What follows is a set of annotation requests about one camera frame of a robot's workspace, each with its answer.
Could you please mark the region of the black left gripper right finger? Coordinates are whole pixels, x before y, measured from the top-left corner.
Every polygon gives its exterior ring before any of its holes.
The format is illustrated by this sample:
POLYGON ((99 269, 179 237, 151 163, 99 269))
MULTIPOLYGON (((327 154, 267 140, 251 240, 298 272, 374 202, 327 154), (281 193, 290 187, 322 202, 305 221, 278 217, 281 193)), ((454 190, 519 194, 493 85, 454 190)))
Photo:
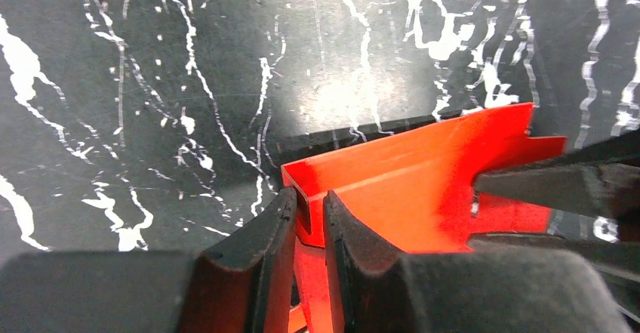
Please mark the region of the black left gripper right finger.
POLYGON ((323 201, 335 332, 628 332, 605 280, 567 250, 410 254, 323 201))

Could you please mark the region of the red paper box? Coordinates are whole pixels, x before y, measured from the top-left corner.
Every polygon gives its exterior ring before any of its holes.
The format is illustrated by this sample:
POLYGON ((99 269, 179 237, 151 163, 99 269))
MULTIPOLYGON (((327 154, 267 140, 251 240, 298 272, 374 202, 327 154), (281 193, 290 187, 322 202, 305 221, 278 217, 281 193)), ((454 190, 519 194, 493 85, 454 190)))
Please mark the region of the red paper box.
POLYGON ((562 136, 532 137, 531 103, 484 109, 282 166, 297 191, 294 276, 301 302, 290 330, 331 332, 323 201, 335 192, 364 225, 407 252, 467 251, 473 233, 545 231, 549 208, 475 196, 484 171, 558 156, 562 136))

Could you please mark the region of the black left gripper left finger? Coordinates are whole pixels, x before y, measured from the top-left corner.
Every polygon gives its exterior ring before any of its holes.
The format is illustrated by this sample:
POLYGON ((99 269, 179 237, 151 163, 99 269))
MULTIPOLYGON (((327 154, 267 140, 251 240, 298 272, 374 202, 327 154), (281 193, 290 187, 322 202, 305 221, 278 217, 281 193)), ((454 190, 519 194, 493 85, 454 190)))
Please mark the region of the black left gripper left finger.
POLYGON ((1 270, 3 332, 285 332, 297 194, 200 254, 23 254, 1 270))

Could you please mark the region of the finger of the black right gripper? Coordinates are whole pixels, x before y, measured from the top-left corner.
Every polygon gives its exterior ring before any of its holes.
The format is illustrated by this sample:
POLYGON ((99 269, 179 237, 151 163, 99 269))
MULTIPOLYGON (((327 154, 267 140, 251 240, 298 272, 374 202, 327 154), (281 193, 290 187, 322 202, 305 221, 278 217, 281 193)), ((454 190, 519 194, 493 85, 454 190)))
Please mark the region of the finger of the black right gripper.
POLYGON ((639 131, 477 175, 474 190, 593 217, 639 219, 639 131))
POLYGON ((542 233, 473 233, 467 245, 476 251, 519 246, 579 254, 600 273, 623 314, 639 320, 638 243, 570 240, 542 233))

